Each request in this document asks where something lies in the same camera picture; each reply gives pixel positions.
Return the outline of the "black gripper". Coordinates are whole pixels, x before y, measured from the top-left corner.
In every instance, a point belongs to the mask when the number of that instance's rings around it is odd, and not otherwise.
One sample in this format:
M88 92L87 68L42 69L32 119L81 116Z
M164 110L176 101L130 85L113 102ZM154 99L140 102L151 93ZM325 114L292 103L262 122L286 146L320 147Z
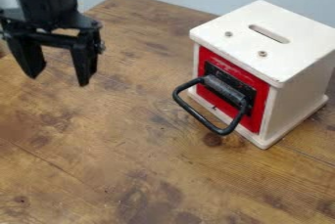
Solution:
M41 46L68 49L77 81L87 86L103 53L97 21L77 10L77 0L18 0L20 7L0 9L1 34L29 78L45 68Z

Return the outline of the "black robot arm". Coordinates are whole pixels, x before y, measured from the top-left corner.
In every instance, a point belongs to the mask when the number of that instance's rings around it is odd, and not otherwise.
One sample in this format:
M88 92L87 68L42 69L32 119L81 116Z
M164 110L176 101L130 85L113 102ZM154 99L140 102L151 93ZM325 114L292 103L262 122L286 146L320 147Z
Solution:
M79 12L77 0L18 0L20 6L0 9L0 36L30 78L45 68L44 46L71 52L77 81L88 84L104 51L99 21Z

